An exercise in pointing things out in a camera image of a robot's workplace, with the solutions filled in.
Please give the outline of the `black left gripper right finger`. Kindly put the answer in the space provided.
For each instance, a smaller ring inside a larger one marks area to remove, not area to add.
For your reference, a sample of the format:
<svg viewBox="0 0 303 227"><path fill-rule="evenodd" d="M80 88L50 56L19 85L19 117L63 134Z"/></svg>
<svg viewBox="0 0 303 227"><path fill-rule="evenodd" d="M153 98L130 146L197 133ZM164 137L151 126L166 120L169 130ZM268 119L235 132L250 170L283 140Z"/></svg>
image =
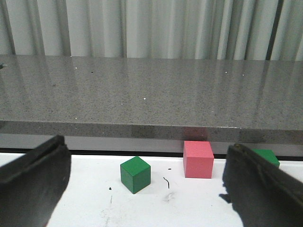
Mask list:
<svg viewBox="0 0 303 227"><path fill-rule="evenodd" d="M223 186L245 227L303 225L303 183L242 144L228 147Z"/></svg>

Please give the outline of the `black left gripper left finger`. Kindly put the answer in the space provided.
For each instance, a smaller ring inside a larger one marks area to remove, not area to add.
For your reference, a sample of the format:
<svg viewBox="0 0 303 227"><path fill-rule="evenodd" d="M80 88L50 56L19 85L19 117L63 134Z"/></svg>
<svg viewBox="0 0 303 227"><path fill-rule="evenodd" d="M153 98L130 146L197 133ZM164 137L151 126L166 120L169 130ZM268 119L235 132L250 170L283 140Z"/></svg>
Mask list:
<svg viewBox="0 0 303 227"><path fill-rule="evenodd" d="M67 188L71 153L54 136L0 168L0 225L45 227Z"/></svg>

